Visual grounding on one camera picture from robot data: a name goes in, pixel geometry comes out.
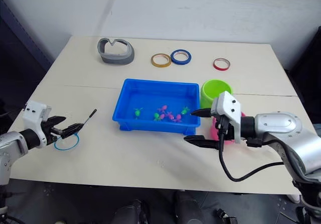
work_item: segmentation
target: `black fabric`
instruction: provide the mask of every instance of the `black fabric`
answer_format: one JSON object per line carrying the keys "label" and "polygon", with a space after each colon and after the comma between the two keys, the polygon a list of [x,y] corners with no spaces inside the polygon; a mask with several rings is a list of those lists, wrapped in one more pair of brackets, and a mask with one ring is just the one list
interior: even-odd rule
{"label": "black fabric", "polygon": [[312,123],[321,123],[321,27],[290,71]]}

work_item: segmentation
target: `pink cup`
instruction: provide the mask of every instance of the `pink cup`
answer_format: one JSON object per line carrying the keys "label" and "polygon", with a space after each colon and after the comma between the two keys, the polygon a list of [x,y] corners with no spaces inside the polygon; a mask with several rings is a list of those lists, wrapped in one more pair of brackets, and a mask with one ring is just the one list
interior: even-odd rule
{"label": "pink cup", "polygon": [[[218,141],[219,140],[219,136],[218,136],[218,129],[215,128],[215,124],[216,124],[216,118],[213,117],[213,121],[212,121],[212,125],[211,125],[211,136],[213,140]],[[234,140],[226,140],[224,141],[224,144],[232,144],[234,143]]]}

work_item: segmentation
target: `floor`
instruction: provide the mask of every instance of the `floor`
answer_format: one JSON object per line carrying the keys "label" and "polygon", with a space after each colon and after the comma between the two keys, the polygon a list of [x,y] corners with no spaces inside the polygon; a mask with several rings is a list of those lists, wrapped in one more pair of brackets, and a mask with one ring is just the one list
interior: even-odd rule
{"label": "floor", "polygon": [[[11,179],[8,191],[18,192],[7,200],[9,214],[25,223],[54,224],[59,219],[70,223],[109,223],[114,212],[133,199],[150,206],[151,223],[175,223],[174,190],[129,187],[85,186]],[[296,219],[298,206],[284,195],[231,194],[190,191],[198,201],[206,223],[221,223],[214,210],[221,208],[238,223],[290,224],[280,213]]]}

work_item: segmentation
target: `gray curved object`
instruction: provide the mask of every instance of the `gray curved object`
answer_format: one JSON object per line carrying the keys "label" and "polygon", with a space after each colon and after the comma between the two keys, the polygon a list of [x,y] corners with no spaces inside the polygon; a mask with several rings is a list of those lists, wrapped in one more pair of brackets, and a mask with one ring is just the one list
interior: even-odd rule
{"label": "gray curved object", "polygon": [[[120,42],[127,46],[127,51],[123,54],[109,54],[105,52],[106,43],[110,43],[113,46],[116,42]],[[108,38],[102,38],[99,40],[97,44],[98,53],[101,56],[101,59],[110,64],[119,64],[126,65],[131,63],[134,60],[135,52],[132,45],[123,39],[115,39],[114,41],[110,41]]]}

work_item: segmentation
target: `white table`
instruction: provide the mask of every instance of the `white table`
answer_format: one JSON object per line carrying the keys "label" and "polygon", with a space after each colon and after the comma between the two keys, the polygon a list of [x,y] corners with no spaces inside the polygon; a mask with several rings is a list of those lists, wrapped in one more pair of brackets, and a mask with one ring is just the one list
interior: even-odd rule
{"label": "white table", "polygon": [[[197,79],[197,76],[193,73],[194,66],[186,70],[183,66],[172,65],[169,68],[180,67],[182,70],[177,71],[184,72],[184,75],[177,75],[176,77],[174,75],[163,75],[162,78],[157,78],[156,76],[159,75],[156,75],[154,69],[157,71],[164,69],[149,68],[151,66],[149,56],[146,56],[146,62],[139,62],[135,59],[133,63],[135,67],[126,70],[126,67],[130,68],[131,64],[121,67],[103,65],[100,63],[98,56],[90,58],[84,48],[77,51],[77,54],[82,55],[82,58],[78,56],[77,59],[86,59],[86,61],[77,62],[81,67],[76,70],[77,74],[73,74],[69,69],[72,69],[75,62],[69,57],[72,52],[76,54],[71,46],[77,45],[78,40],[82,46],[86,45],[86,41],[92,42],[92,38],[72,38],[45,79],[37,87],[31,99],[50,105],[53,109],[51,116],[66,116],[67,119],[58,125],[60,128],[84,121],[94,108],[97,109],[97,113],[79,133],[80,143],[75,149],[57,151],[53,146],[40,150],[33,149],[27,156],[19,159],[13,165],[12,178],[108,186],[244,193],[298,193],[292,186],[291,177],[284,166],[268,168],[243,182],[235,183],[230,181],[223,172],[216,150],[193,146],[185,142],[181,134],[120,131],[118,123],[112,121],[112,114],[125,78],[176,81],[181,81],[182,78],[182,81],[188,81],[186,77],[188,74],[192,79],[188,82],[201,84],[210,75],[207,71],[204,71],[207,78]],[[141,39],[130,40],[138,59],[143,58],[141,53],[143,48],[142,45],[138,47],[134,42],[142,41]],[[157,42],[157,40],[144,41],[146,41],[148,48],[152,43],[156,44]],[[182,44],[177,45],[176,48],[191,44],[191,42],[179,43]],[[222,46],[230,45],[235,46],[236,49],[239,48],[239,44],[208,44],[211,46],[217,45],[216,49],[225,49]],[[256,50],[253,50],[253,54],[266,52],[266,56],[262,58],[274,59],[274,54],[270,53],[272,56],[268,57],[270,51],[268,45],[241,44],[240,48],[242,47],[245,50],[243,49],[241,52],[249,52],[253,47]],[[201,56],[200,49],[191,47],[189,50],[192,54],[199,51]],[[217,56],[223,56],[230,60],[233,58],[233,55],[227,53],[226,55],[217,53]],[[274,94],[295,95],[279,66],[277,68],[275,64],[276,72],[273,76],[270,76],[273,79],[272,85],[275,85],[275,82],[280,84],[278,87],[274,86],[275,89],[271,85],[267,85],[265,88],[262,87],[262,84],[252,85],[249,83],[248,77],[243,78],[246,83],[240,82],[234,86],[232,82],[235,79],[231,72],[234,67],[238,68],[238,65],[236,63],[233,65],[233,62],[234,60],[231,61],[231,69],[225,72],[227,76],[221,72],[217,73],[213,69],[210,70],[212,71],[211,74],[215,75],[213,78],[226,80],[232,85],[235,92],[247,93],[250,91],[252,93],[235,94],[242,104],[244,113],[248,116],[254,116],[258,113],[269,113],[277,110],[289,111],[295,113],[302,120],[303,125],[313,131],[312,124],[297,96],[273,96]],[[64,64],[65,70],[61,72],[61,75],[65,78],[62,78],[58,73]],[[240,64],[247,65],[249,63],[243,61]],[[113,80],[102,79],[100,77],[102,72]],[[261,75],[261,79],[266,78],[265,74],[258,69],[256,72],[252,72],[252,75]],[[257,85],[260,85],[264,90],[264,95],[255,95],[255,92],[259,91]],[[21,116],[22,113],[15,120],[11,130],[19,131],[23,129]],[[208,136],[210,124],[210,119],[202,119],[201,126],[197,128],[197,134]],[[227,145],[224,149],[224,158],[230,172],[235,177],[244,175],[263,164],[280,161],[280,157],[269,147],[248,148],[245,144]]]}

